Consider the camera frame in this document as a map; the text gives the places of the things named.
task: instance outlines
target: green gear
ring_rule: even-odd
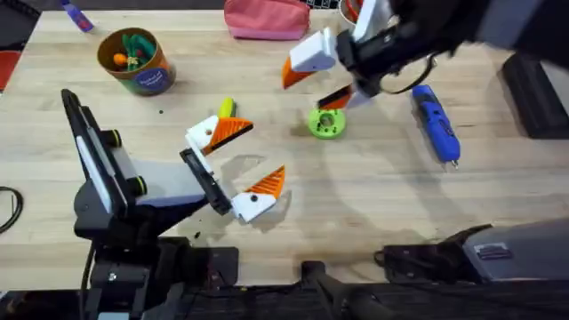
[[[346,129],[346,116],[337,109],[313,108],[309,114],[309,129],[319,139],[336,139]]]

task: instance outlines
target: blue marker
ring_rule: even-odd
[[[71,18],[73,22],[77,24],[81,31],[87,32],[93,28],[93,25],[89,19],[85,17],[79,8],[70,3],[69,0],[61,0],[61,5],[63,5],[63,9],[65,9],[65,11],[68,13],[69,18]]]

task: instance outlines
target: pink pencil case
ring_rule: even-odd
[[[227,0],[223,10],[233,37],[297,40],[309,28],[310,8],[299,0]]]

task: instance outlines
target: blue glue gun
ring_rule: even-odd
[[[442,163],[450,162],[458,169],[461,144],[437,96],[428,85],[417,85],[413,88],[413,100],[438,159]]]

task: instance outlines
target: cylindrical container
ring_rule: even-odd
[[[154,56],[141,68],[125,71],[124,67],[117,66],[113,61],[115,53],[126,55],[123,35],[128,35],[129,37],[132,35],[144,36],[156,47]],[[176,78],[175,68],[166,60],[158,41],[150,32],[142,28],[124,28],[107,36],[99,45],[97,60],[110,75],[115,77],[127,89],[140,95],[162,93],[172,86]]]

